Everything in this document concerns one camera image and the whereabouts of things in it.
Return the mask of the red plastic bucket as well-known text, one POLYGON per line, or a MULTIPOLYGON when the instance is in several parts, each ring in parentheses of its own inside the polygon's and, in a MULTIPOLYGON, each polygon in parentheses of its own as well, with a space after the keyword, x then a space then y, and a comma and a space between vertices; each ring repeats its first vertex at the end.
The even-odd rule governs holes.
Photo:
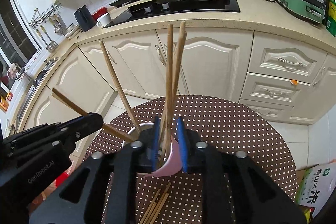
POLYGON ((69 177, 69 174, 67 172, 63 172, 62 174, 60 174, 56 180, 55 180, 55 186, 56 188, 58 188, 59 186, 61 186, 61 184, 63 182, 65 182, 65 180, 69 177))

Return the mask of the brown polka dot tablecloth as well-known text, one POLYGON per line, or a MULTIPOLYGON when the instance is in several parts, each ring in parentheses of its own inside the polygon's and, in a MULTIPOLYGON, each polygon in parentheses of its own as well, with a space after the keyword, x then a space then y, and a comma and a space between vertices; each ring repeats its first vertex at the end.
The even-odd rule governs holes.
MULTIPOLYGON (((239 103, 215 97, 183 95, 177 98, 174 116, 182 116, 186 128, 221 152, 244 151, 290 197, 298 183, 296 167, 284 139, 256 112, 239 103)), ((182 171, 168 177, 137 176, 136 219, 140 221, 156 193, 169 190, 155 223, 201 223, 199 174, 182 171)))

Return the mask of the chrome faucet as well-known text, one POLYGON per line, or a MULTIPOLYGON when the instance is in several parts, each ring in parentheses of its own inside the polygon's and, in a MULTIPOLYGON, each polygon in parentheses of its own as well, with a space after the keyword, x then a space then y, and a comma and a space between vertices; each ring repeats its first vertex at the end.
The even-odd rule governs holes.
POLYGON ((31 83, 34 87, 37 87, 36 80, 33 79, 31 76, 29 76, 27 72, 25 71, 25 68, 22 68, 18 63, 13 63, 13 71, 14 71, 16 80, 25 76, 26 79, 28 79, 29 83, 31 83))

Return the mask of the steel sink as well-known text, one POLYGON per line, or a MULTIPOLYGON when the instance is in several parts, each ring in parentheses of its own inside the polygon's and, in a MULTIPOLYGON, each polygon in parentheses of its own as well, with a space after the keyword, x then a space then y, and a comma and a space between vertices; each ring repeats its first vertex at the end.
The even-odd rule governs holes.
POLYGON ((23 103, 20 105, 17 116, 15 118, 15 124, 14 127, 17 130, 18 126, 20 124, 20 121, 22 119, 23 113, 25 112, 25 109, 34 95, 38 85, 42 81, 42 79, 45 77, 46 73, 51 69, 51 67, 54 65, 54 63, 59 59, 59 57, 54 57, 50 60, 47 60, 45 67, 38 73, 35 82, 36 84, 31 84, 29 91, 27 92, 26 96, 24 97, 23 103))

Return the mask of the rice bag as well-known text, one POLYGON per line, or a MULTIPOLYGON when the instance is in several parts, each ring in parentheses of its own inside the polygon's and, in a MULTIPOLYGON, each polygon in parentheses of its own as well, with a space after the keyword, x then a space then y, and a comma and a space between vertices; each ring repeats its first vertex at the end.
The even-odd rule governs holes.
POLYGON ((307 223, 312 223, 326 204, 335 195, 335 161, 328 164, 318 164, 304 170, 303 177, 299 183, 295 203, 303 211, 307 223))

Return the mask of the hanging metal spatula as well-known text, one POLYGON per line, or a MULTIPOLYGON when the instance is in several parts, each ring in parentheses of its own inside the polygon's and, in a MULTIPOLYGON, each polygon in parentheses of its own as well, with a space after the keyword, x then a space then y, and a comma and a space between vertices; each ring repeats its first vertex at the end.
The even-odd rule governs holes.
POLYGON ((58 43, 54 40, 51 39, 51 37, 49 36, 49 34, 47 33, 46 29, 40 25, 41 30, 44 32, 44 34, 46 35, 46 37, 49 39, 50 43, 47 45, 47 50, 49 52, 53 52, 54 50, 56 50, 56 48, 59 46, 58 43))

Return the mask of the window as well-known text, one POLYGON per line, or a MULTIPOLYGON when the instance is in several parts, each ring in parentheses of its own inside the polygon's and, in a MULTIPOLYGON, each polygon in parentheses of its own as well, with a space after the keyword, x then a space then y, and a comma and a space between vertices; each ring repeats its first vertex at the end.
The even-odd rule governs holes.
POLYGON ((1 81, 7 89, 11 89, 14 80, 8 75, 13 63, 24 67, 37 52, 21 26, 10 0, 1 0, 1 81))

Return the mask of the stacked bowls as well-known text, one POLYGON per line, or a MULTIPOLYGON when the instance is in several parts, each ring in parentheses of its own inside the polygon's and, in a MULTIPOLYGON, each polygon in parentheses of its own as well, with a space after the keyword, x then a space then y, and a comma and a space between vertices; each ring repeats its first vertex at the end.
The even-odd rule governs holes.
POLYGON ((71 24, 66 30, 65 37, 67 39, 72 39, 80 31, 81 31, 81 28, 78 24, 77 25, 71 24))

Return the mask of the black electric kettle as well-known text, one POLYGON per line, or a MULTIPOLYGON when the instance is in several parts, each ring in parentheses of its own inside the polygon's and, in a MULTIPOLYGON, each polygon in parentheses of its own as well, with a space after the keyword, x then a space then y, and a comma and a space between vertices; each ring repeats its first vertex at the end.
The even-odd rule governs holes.
POLYGON ((96 20, 93 18, 86 5, 78 8, 73 15, 84 32, 87 32, 96 26, 96 20))

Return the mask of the white mug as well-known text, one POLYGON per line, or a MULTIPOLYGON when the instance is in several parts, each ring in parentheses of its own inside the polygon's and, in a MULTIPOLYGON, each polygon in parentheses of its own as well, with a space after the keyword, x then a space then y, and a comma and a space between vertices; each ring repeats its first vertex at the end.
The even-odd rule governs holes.
POLYGON ((97 19, 96 26, 98 28, 105 28, 108 24, 112 22, 110 13, 105 13, 97 19))

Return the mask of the red container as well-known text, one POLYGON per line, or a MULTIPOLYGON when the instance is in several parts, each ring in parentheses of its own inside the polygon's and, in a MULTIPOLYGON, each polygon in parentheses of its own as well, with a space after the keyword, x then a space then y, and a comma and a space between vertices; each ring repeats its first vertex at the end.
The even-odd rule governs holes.
POLYGON ((92 14, 92 17, 93 17, 94 20, 98 20, 98 18, 100 18, 100 16, 103 16, 107 12, 108 12, 108 8, 107 7, 102 7, 100 9, 98 9, 97 11, 95 11, 92 14))

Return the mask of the black gas hob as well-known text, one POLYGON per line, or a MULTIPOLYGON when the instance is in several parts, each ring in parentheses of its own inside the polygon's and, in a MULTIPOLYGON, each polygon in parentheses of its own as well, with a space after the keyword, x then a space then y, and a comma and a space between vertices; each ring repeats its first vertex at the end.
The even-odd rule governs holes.
POLYGON ((237 0, 153 0, 128 7, 106 27, 154 16, 202 11, 240 12, 240 7, 237 0))

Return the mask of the green yellow oil bottle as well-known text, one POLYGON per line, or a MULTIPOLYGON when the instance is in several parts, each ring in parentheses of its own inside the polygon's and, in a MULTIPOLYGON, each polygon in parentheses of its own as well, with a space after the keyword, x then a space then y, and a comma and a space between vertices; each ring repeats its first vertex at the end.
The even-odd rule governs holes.
POLYGON ((331 35, 336 36, 336 0, 329 0, 326 29, 331 35))

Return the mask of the dark sauce bottle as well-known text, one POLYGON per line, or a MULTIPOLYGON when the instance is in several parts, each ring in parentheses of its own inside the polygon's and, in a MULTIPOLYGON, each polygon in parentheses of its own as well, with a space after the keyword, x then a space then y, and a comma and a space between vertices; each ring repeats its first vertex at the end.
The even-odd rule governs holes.
POLYGON ((327 20, 328 20, 328 17, 329 17, 329 3, 330 3, 330 0, 323 0, 323 1, 324 1, 324 4, 323 4, 324 16, 323 16, 322 24, 324 26, 326 26, 327 25, 327 20))

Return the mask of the wall utensil rack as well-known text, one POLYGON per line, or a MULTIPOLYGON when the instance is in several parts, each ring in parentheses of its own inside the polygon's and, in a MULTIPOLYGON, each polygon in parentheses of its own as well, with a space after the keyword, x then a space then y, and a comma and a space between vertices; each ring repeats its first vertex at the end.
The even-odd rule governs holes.
POLYGON ((60 2, 56 2, 51 5, 48 9, 43 12, 40 12, 39 9, 36 7, 34 9, 33 16, 31 20, 27 23, 30 27, 36 29, 41 24, 45 23, 51 16, 57 14, 62 7, 60 2))

